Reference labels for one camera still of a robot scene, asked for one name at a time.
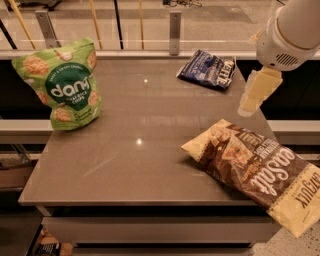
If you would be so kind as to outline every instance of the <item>countertop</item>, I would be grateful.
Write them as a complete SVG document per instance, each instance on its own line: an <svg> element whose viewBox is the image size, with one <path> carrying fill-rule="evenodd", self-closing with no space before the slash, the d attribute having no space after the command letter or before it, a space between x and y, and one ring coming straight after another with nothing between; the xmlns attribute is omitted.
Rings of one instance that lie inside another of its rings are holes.
<svg viewBox="0 0 320 256"><path fill-rule="evenodd" d="M54 131L20 199L35 206L253 205L201 170L180 146L221 118L272 137L261 111L238 115L245 81L226 91L176 78L187 59L99 60L102 114Z"/></svg>

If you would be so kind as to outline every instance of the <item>cable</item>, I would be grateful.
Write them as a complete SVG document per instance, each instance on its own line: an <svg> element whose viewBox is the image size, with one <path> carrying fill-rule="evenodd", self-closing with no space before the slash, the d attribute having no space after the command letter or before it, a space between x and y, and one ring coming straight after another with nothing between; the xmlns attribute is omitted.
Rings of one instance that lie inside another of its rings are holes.
<svg viewBox="0 0 320 256"><path fill-rule="evenodd" d="M176 7L177 5L202 7L202 4L199 2L199 0L171 0L169 4L164 4L164 6L167 8Z"/></svg>

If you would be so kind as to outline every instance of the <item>plastic bag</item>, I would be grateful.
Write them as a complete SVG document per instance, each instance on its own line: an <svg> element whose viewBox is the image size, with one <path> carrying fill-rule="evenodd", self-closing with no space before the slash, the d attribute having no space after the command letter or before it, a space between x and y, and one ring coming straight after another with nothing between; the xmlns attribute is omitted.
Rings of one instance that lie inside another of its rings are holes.
<svg viewBox="0 0 320 256"><path fill-rule="evenodd" d="M55 130L77 129L99 117L101 97L92 74L96 63L89 38L12 60L19 76L52 108Z"/></svg>

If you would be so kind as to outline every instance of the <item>gray table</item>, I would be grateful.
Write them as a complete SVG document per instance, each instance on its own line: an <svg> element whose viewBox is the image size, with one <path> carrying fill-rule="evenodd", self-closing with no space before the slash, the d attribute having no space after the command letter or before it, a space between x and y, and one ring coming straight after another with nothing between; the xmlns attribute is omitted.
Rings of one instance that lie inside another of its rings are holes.
<svg viewBox="0 0 320 256"><path fill-rule="evenodd" d="M209 177L180 149L221 118L274 137L260 111L237 114L245 85L238 69L227 91L214 91L175 77L186 61L98 61L101 117L80 130L53 132L19 199L38 207L58 239L250 247L279 229L264 214L248 214L257 207L251 200ZM62 207L63 214L54 211Z"/></svg>

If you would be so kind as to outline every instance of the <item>blue snack bag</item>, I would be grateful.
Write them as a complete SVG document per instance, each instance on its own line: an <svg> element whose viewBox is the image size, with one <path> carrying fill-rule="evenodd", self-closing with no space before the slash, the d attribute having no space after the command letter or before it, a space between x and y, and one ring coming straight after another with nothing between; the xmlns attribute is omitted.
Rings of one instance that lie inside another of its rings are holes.
<svg viewBox="0 0 320 256"><path fill-rule="evenodd" d="M232 82L235 59L223 59L198 50L178 72L177 77L212 89L227 89Z"/></svg>

